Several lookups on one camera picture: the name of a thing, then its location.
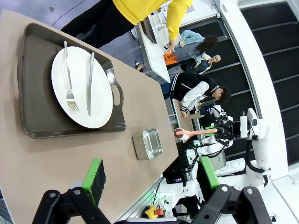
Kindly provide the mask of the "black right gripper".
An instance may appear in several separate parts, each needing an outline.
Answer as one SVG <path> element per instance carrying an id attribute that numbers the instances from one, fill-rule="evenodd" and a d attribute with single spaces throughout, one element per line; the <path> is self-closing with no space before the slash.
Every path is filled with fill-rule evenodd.
<path id="1" fill-rule="evenodd" d="M 229 146 L 232 140 L 241 138 L 240 121 L 231 121 L 220 119 L 216 121 L 216 127 L 208 126 L 205 128 L 207 131 L 217 131 L 214 135 L 216 142 L 219 142 L 225 147 Z"/>

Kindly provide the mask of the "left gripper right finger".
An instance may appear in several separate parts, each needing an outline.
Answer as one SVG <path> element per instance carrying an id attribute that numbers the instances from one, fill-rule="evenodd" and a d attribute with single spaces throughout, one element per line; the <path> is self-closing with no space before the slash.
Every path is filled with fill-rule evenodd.
<path id="1" fill-rule="evenodd" d="M 238 224 L 272 223 L 259 189 L 252 185 L 236 189 L 220 184 L 207 157 L 200 157 L 197 178 L 204 184 L 206 194 L 192 224 L 215 224 L 223 214 L 232 215 Z"/>

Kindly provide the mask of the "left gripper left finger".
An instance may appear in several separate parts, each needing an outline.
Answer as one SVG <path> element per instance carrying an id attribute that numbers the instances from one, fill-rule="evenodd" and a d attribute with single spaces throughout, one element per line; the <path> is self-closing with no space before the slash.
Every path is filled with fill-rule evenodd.
<path id="1" fill-rule="evenodd" d="M 103 160 L 94 158 L 81 186 L 63 194 L 53 189 L 44 193 L 32 223 L 68 224 L 72 217 L 81 217 L 86 224 L 110 223 L 99 209 L 105 182 Z"/>

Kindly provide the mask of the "person's right hand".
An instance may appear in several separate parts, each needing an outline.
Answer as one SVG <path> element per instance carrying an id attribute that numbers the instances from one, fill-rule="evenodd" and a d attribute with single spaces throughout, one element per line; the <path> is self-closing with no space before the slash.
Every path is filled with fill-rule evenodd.
<path id="1" fill-rule="evenodd" d="M 174 40 L 169 40 L 169 43 L 167 45 L 168 48 L 169 49 L 174 49 L 175 46 L 180 42 L 180 40 L 181 40 L 181 35 L 178 34 Z"/>

